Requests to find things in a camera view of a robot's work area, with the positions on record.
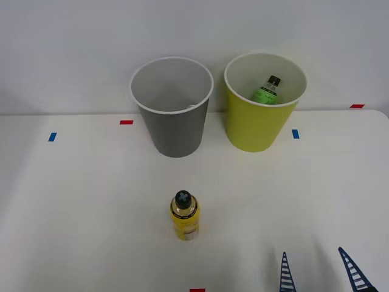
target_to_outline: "bottle label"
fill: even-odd
[[[277,95],[274,92],[267,90],[264,87],[261,87],[254,92],[253,102],[263,103],[265,105],[274,105],[277,100]]]
[[[178,216],[173,212],[171,205],[170,211],[170,215],[174,222],[174,230],[180,239],[191,240],[199,233],[200,207],[198,203],[196,204],[194,212],[189,216]]]

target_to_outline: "white table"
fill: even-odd
[[[388,150],[389,120],[370,110],[294,112],[262,153],[209,114],[179,159],[137,114],[2,116],[0,291],[277,292],[283,251],[299,292],[351,291],[339,246],[385,291]],[[169,215],[181,189],[201,205],[191,242]]]

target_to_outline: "black bottle cap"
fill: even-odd
[[[280,84],[281,79],[279,79],[276,76],[271,75],[269,78],[269,83],[273,84],[274,86],[278,86]]]
[[[192,204],[192,196],[186,190],[180,190],[176,195],[176,205],[180,209],[188,209]]]

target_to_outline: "cup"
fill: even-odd
[[[136,70],[129,89],[160,153],[184,157],[200,146],[213,91],[204,65],[184,57],[160,58]]]
[[[265,105],[251,101],[253,93],[277,76],[277,101]],[[307,80],[304,72],[287,58],[250,52],[234,58],[225,68],[228,93],[227,136],[238,149],[259,152],[269,148],[300,97]]]

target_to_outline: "gray cup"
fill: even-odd
[[[183,57],[160,58],[136,70],[129,89],[159,152],[184,157],[200,146],[213,90],[204,65]]]

